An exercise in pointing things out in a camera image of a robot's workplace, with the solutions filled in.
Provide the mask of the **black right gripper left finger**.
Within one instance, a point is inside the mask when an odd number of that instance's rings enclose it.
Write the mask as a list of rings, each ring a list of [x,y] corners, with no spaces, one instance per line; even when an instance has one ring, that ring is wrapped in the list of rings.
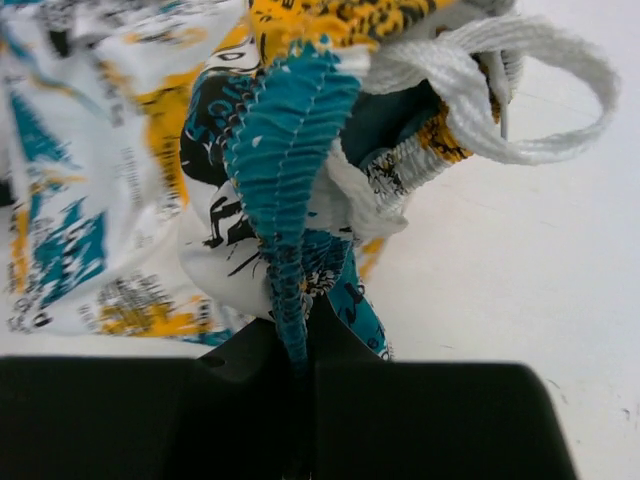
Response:
[[[287,365],[257,320],[196,359],[8,357],[5,479],[278,479]]]

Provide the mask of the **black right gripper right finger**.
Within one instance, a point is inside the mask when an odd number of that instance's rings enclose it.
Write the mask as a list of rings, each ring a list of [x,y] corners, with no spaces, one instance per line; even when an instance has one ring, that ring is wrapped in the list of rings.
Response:
[[[521,363],[378,358],[327,301],[309,318],[316,479],[573,479],[550,396]]]

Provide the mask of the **white yellow teal printed shorts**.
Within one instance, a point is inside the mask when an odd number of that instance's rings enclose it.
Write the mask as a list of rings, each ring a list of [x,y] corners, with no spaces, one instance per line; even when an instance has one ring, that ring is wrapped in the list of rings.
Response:
[[[217,347],[327,299],[390,355],[358,261],[474,155],[575,157],[611,122],[596,47],[513,1],[5,1],[1,325]]]

